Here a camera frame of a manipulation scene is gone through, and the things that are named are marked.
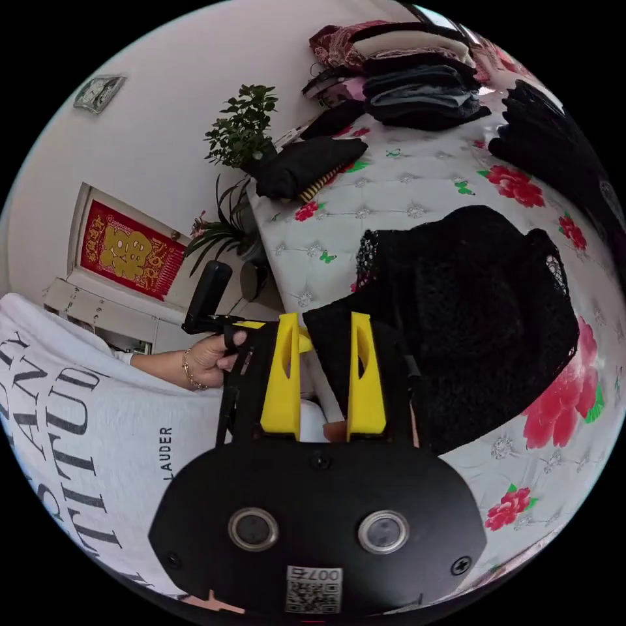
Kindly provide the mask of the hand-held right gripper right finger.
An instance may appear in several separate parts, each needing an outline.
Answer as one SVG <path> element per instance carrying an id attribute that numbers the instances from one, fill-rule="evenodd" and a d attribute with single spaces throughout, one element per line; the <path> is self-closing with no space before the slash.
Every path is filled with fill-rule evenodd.
<path id="1" fill-rule="evenodd" d="M 380 437 L 385 404 L 370 316 L 351 313 L 350 374 L 346 440 Z"/>

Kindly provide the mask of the person's right hand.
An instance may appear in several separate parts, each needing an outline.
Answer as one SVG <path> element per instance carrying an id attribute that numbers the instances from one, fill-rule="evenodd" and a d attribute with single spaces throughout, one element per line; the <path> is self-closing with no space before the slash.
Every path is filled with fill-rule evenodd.
<path id="1" fill-rule="evenodd" d="M 209 598 L 206 600 L 187 595 L 183 599 L 181 599 L 181 602 L 191 604 L 192 606 L 204 608 L 206 610 L 212 610 L 214 612 L 229 612 L 234 614 L 244 614 L 246 612 L 243 608 L 239 608 L 237 606 L 218 600 L 212 591 L 210 591 Z"/>

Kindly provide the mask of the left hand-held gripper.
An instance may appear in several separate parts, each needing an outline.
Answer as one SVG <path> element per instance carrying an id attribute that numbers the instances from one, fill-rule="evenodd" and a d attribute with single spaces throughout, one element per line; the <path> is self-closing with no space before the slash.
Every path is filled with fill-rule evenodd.
<path id="1" fill-rule="evenodd" d="M 268 436 L 260 426 L 268 381 L 268 323 L 226 320 L 222 335 L 228 338 L 240 329 L 246 331 L 246 340 L 238 349 L 234 366 L 224 378 L 216 444 Z M 298 328 L 298 346 L 299 353 L 313 350 L 311 337 L 301 326 Z"/>

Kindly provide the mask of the person's left hand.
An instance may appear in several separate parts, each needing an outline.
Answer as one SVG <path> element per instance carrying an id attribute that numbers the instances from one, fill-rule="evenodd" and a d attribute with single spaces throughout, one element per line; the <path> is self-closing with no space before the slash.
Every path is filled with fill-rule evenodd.
<path id="1" fill-rule="evenodd" d="M 221 387 L 224 375 L 231 371 L 245 340 L 246 331 L 240 329 L 228 338 L 211 335 L 197 342 L 185 357 L 190 381 L 205 388 Z"/>

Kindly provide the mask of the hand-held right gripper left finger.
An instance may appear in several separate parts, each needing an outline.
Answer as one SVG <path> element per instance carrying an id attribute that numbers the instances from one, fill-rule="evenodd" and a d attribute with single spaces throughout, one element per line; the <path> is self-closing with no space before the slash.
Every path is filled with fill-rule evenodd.
<path id="1" fill-rule="evenodd" d="M 301 369 L 295 313 L 281 315 L 278 322 L 260 426 L 271 436 L 300 439 Z"/>

